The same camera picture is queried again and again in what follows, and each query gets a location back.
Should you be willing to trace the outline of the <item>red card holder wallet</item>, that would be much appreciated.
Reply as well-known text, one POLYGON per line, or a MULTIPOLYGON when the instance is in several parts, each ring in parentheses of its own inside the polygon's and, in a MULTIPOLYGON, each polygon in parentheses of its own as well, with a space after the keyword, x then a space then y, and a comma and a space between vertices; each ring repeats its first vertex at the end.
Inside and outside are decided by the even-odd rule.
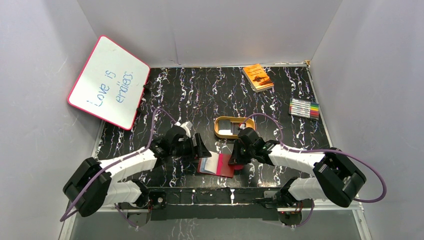
POLYGON ((218 177, 233 178, 235 171, 243 169, 244 165, 229 164, 231 155, 212 152, 211 157, 201 158, 197 172, 218 177))

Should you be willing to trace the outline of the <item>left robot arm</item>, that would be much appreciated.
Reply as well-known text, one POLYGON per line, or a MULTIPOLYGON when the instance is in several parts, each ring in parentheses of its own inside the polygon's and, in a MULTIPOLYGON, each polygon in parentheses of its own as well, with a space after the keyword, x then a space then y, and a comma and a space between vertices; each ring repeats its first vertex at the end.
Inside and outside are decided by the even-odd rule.
POLYGON ((127 177, 157 168, 172 158, 212 156, 201 135, 190 134, 191 126, 189 121, 176 123, 165 135, 151 138, 146 146, 120 157, 85 159, 64 185, 63 193, 82 217, 111 204, 146 207, 150 202, 149 189, 139 180, 125 181, 127 177))

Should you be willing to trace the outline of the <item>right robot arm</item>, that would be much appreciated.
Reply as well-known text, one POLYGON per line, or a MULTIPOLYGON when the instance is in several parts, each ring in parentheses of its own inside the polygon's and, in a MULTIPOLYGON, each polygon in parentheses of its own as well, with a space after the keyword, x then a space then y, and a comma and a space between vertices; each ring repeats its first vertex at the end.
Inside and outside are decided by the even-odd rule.
POLYGON ((251 160, 310 175, 291 178, 273 196, 259 200, 264 205, 295 207, 303 200, 322 199, 347 208, 367 181, 359 168, 337 148, 314 152, 288 147, 276 140, 264 141, 253 128, 247 127, 238 133, 228 164, 241 166, 251 160))

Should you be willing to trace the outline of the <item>dark cards in tray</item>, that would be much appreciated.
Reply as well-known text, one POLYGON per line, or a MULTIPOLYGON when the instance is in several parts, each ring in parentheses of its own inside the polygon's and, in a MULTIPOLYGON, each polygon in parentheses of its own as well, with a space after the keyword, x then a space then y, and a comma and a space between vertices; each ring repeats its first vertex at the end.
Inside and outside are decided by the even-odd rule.
POLYGON ((218 122, 218 133, 224 136, 237 136, 240 132, 241 122, 223 119, 218 122))

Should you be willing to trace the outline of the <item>gold oval tray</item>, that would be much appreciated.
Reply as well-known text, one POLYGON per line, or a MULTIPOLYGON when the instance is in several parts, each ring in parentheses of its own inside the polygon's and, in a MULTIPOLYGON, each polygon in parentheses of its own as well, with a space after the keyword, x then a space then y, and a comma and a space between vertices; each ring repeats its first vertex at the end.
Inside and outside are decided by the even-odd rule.
POLYGON ((238 138, 239 128, 242 124, 254 130, 256 129, 256 124, 251 118, 220 116, 215 119, 214 133, 220 139, 235 140, 238 138))

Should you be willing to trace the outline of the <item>pack of coloured markers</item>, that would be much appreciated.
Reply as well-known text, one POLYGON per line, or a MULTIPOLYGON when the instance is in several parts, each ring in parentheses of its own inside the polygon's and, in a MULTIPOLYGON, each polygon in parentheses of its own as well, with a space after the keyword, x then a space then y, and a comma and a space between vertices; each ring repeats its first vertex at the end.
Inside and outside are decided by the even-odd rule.
POLYGON ((320 119, 320 105, 313 101, 291 98, 288 113, 292 116, 318 121, 320 119))

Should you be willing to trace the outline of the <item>orange book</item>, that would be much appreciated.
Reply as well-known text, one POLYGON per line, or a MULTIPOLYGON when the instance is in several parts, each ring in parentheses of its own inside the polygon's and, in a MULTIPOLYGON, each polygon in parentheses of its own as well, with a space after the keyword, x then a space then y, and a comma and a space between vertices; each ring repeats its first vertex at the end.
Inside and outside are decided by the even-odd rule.
POLYGON ((242 68, 242 72, 256 93, 266 91, 274 87, 273 81, 260 64, 245 66, 242 68))

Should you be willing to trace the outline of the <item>pink framed whiteboard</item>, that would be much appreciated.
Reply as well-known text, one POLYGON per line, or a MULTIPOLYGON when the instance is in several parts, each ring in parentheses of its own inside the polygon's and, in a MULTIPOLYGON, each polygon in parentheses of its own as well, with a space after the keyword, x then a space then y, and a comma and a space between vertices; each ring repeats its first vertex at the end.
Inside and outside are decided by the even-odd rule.
POLYGON ((98 38, 67 102, 105 122, 130 130, 151 68, 109 37, 98 38))

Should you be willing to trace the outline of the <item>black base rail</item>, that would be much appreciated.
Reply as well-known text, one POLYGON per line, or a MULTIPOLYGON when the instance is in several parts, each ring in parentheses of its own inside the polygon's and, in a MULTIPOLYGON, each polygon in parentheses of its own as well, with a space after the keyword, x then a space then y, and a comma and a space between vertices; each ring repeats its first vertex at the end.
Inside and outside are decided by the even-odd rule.
POLYGON ((307 218, 311 200, 287 206, 278 187, 151 187, 144 207, 120 203, 134 218, 149 213, 152 221, 174 219, 262 219, 299 224, 307 218))

